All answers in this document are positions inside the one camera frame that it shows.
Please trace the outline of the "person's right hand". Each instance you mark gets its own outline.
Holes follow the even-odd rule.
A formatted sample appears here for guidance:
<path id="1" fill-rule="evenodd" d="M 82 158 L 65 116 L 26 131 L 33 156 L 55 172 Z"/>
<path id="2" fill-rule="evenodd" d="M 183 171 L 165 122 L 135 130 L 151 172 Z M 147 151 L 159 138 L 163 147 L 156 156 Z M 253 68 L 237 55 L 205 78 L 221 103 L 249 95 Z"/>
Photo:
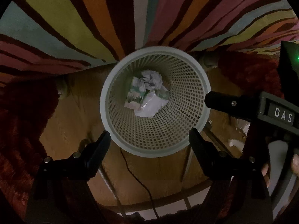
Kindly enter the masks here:
<path id="1" fill-rule="evenodd" d="M 267 172 L 268 172 L 268 169 L 269 169 L 269 165 L 268 164 L 265 164 L 263 166 L 263 169 L 262 169 L 262 174 L 263 174 L 263 178 L 266 182 L 266 186 L 269 187 L 270 186 L 270 180 L 269 180 L 269 177 L 267 176 Z M 292 163 L 291 163 L 291 169 L 292 169 L 292 172 L 298 176 L 298 173 L 299 173 L 299 157 L 297 154 L 294 154 L 293 156 L 293 159 L 292 159 Z"/>

